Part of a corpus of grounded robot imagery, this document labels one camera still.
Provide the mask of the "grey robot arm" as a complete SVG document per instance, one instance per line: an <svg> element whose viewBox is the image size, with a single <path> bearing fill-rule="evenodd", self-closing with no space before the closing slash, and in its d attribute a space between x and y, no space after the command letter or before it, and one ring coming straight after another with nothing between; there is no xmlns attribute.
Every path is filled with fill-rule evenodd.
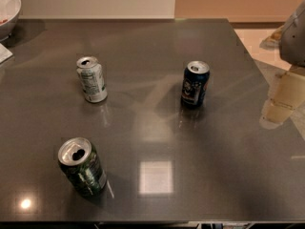
<svg viewBox="0 0 305 229"><path fill-rule="evenodd" d="M278 46L280 58L291 68L277 73L270 85L259 120L266 129L282 125L305 101L305 1L284 23Z"/></svg>

